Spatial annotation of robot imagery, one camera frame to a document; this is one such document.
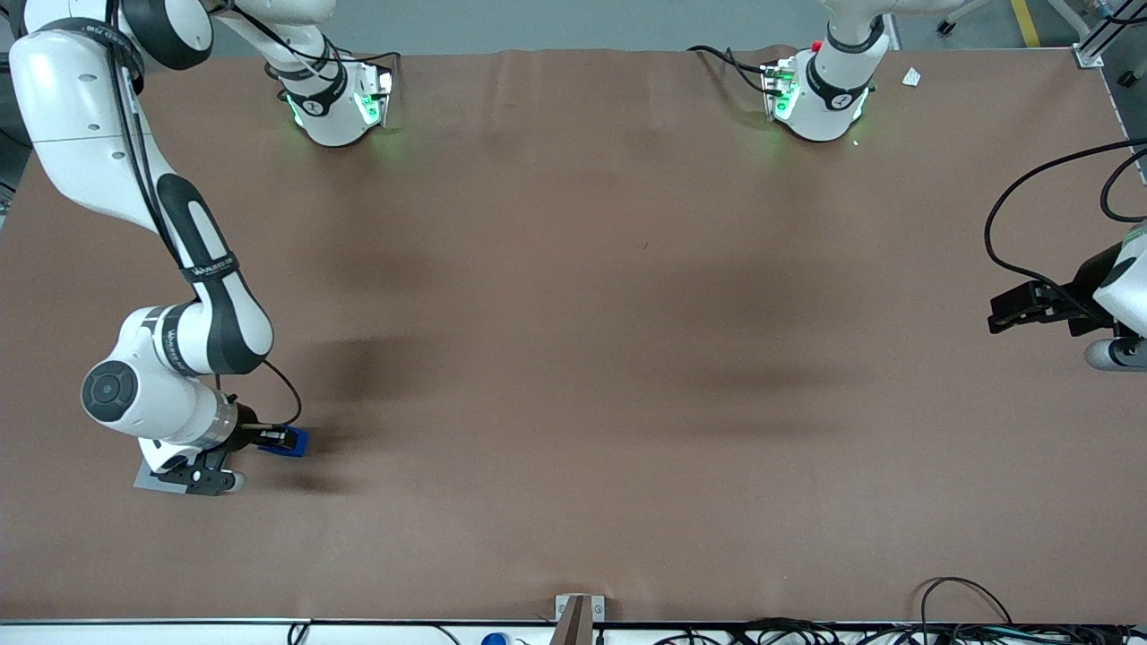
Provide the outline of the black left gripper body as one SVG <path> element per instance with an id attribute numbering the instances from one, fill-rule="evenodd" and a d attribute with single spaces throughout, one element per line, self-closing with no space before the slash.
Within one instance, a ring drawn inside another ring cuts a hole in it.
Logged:
<path id="1" fill-rule="evenodd" d="M 1072 319 L 1072 336 L 1116 327 L 1113 314 L 1108 314 L 1102 306 L 1098 305 L 1093 294 L 1111 273 L 1119 252 L 1121 244 L 1108 246 L 1102 252 L 1097 252 L 1089 261 L 1083 262 L 1074 274 L 1072 292 L 1092 314 L 1082 314 L 1082 317 Z"/>

